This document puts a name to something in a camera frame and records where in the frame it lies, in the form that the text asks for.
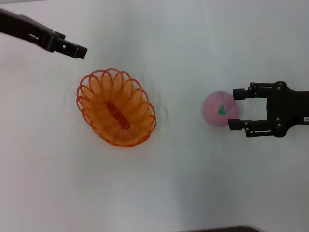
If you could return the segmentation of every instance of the plush toy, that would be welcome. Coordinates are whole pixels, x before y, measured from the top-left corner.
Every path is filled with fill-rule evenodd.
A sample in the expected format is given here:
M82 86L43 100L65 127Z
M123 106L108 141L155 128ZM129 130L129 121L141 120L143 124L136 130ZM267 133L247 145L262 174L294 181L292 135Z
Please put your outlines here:
M216 91L205 99L203 116L208 123L227 126L229 119L239 118L239 107L231 94Z

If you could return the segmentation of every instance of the orange basket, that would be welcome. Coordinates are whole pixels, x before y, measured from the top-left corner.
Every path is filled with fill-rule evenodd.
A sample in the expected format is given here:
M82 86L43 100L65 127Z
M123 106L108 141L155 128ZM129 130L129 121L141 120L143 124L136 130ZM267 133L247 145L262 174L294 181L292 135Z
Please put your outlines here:
M125 71L96 70L85 76L76 103L95 133L114 146L141 144L156 127L147 93Z

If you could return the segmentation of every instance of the orange wire basket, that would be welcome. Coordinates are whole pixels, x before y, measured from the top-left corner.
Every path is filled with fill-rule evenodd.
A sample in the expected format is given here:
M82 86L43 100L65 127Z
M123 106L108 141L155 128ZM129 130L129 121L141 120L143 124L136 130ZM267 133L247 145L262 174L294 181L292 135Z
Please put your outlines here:
M147 93L125 71L111 68L85 76L76 103L95 133L114 146L141 144L156 127Z

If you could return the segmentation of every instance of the white table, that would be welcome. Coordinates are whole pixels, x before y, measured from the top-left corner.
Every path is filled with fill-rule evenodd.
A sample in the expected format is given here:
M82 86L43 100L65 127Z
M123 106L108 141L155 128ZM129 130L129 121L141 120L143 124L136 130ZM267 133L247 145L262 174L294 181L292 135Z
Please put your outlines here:
M251 81L309 89L309 2L48 0L1 7L89 49L85 60L0 35L0 231L309 228L309 127L251 138L207 125L206 96ZM115 67L158 114L145 143L113 147L84 122L80 79ZM266 119L266 101L241 102Z

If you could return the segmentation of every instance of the pink ball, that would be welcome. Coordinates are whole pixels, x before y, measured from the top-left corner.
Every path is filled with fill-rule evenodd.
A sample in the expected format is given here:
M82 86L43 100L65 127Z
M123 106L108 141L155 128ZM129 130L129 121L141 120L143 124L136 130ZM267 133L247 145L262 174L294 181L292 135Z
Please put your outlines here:
M226 126L229 119L239 118L239 107L231 94L216 91L205 99L203 115L208 123Z

